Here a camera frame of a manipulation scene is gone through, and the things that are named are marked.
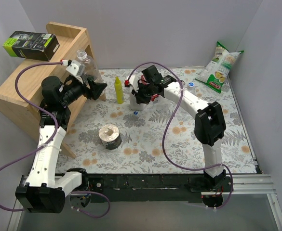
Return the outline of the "green chips bag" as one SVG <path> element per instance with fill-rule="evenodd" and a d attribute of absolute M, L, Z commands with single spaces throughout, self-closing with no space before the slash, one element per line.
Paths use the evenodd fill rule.
<path fill-rule="evenodd" d="M 219 41 L 216 42 L 215 53 L 205 69 L 196 77 L 196 80 L 204 83 L 214 91 L 221 93 L 222 86 L 229 72 L 236 63 L 242 51 L 229 52 Z"/>

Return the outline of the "wooden shelf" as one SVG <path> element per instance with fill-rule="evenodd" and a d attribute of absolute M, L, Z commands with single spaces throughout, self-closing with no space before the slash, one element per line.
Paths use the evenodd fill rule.
<path fill-rule="evenodd" d="M 56 35 L 60 44 L 51 59 L 53 62 L 58 62 L 61 59 L 75 59 L 79 49 L 94 56 L 90 35 L 86 28 L 49 22 L 46 25 L 46 30 L 48 33 Z M 0 86 L 0 112 L 31 138 L 38 141 L 40 114 L 36 108 L 18 96 L 14 85 L 20 71 L 36 63 L 36 60 L 25 59 Z M 25 98 L 39 105 L 42 101 L 41 82 L 48 76 L 57 76 L 61 81 L 65 81 L 68 73 L 61 65 L 32 68 L 21 75 L 18 81 L 20 92 Z"/>

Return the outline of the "floral table mat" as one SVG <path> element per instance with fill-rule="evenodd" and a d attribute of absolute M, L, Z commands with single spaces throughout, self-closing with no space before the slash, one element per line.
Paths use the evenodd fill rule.
<path fill-rule="evenodd" d="M 196 96 L 218 102 L 222 106 L 226 131 L 222 139 L 222 161 L 233 174 L 254 174 L 256 168 L 247 135 L 244 131 L 231 87 L 227 81 L 217 93 L 196 77 L 201 68 L 174 68 L 172 70 L 186 83 L 194 82 Z M 129 90 L 124 88 L 124 103 L 118 104 L 114 89 L 115 78 L 130 74 L 129 69 L 102 69 L 107 83 L 105 101 L 87 101 L 71 129 L 65 143 L 75 158 L 59 155 L 56 173 L 81 167 L 88 173 L 198 173 L 204 166 L 202 144 L 194 135 L 194 119 L 176 104 L 160 97 L 134 115 L 130 108 Z M 106 124 L 119 128 L 121 145 L 107 150 L 99 130 Z"/>

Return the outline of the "red toothpaste box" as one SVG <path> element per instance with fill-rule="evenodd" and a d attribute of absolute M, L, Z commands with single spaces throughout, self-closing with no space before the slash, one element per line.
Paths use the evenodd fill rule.
<path fill-rule="evenodd" d="M 159 98 L 159 95 L 155 94 L 151 97 L 151 101 L 154 102 L 154 101 L 157 101 Z"/>

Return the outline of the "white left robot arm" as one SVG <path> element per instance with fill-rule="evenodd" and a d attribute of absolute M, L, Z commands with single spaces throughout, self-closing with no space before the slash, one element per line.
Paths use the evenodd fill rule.
<path fill-rule="evenodd" d="M 70 75 L 65 82 L 49 76 L 41 87 L 39 150 L 24 186 L 17 187 L 15 196 L 28 212 L 60 213 L 70 193 L 89 191 L 90 187 L 83 168 L 69 169 L 55 179 L 56 162 L 71 115 L 68 106 L 81 96 L 97 100 L 107 84 L 95 82 L 92 76 L 81 83 Z"/>

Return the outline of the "clear plastic bottle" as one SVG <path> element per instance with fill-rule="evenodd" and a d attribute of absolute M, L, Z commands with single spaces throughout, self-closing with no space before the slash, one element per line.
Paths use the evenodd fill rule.
<path fill-rule="evenodd" d="M 187 91 L 190 92 L 191 94 L 194 94 L 196 93 L 196 85 L 194 87 L 189 87 L 188 84 L 187 84 L 187 87 L 186 87 Z"/>
<path fill-rule="evenodd" d="M 93 76 L 95 82 L 103 82 L 103 79 L 98 70 L 94 59 L 87 54 L 85 50 L 77 50 L 78 62 L 84 65 L 82 76 L 86 79 L 88 76 Z"/>

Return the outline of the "white bottle black cap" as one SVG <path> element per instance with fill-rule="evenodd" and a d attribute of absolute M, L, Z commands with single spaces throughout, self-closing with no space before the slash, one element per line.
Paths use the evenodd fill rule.
<path fill-rule="evenodd" d="M 136 97 L 130 92 L 130 108 L 134 111 L 142 111 L 145 109 L 146 104 L 145 103 L 137 103 Z"/>

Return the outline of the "yellow squeeze bottle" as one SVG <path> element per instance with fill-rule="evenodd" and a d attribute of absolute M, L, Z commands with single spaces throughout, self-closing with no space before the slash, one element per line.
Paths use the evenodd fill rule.
<path fill-rule="evenodd" d="M 115 88 L 117 103 L 118 104 L 124 103 L 122 84 L 121 84 L 121 80 L 118 77 L 115 78 L 114 88 Z"/>

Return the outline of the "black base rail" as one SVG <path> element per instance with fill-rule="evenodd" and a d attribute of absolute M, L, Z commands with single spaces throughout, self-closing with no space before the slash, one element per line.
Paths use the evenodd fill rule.
<path fill-rule="evenodd" d="M 203 195 L 220 199 L 231 189 L 229 176 L 212 185 L 203 174 L 88 174 L 87 179 L 85 190 L 72 193 L 72 198 L 82 205 L 102 203 L 103 195 L 111 202 L 202 203 Z"/>

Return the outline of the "black green box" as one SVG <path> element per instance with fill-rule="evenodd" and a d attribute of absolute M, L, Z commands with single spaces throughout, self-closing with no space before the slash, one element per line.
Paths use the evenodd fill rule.
<path fill-rule="evenodd" d="M 60 44 L 54 34 L 15 31 L 2 46 L 11 57 L 48 62 Z"/>

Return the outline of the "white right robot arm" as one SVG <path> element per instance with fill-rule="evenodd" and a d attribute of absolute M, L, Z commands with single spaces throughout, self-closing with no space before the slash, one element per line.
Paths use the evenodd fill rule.
<path fill-rule="evenodd" d="M 124 82 L 125 87 L 132 88 L 131 93 L 137 104 L 149 104 L 154 95 L 159 95 L 176 103 L 176 108 L 182 108 L 192 116 L 195 120 L 194 135 L 204 152 L 205 166 L 201 170 L 205 187 L 210 191 L 218 190 L 226 177 L 221 151 L 226 123 L 221 105 L 204 101 L 185 90 L 183 81 L 174 72 L 163 77 L 155 62 L 149 65 L 142 71 L 144 79 L 130 74 Z"/>

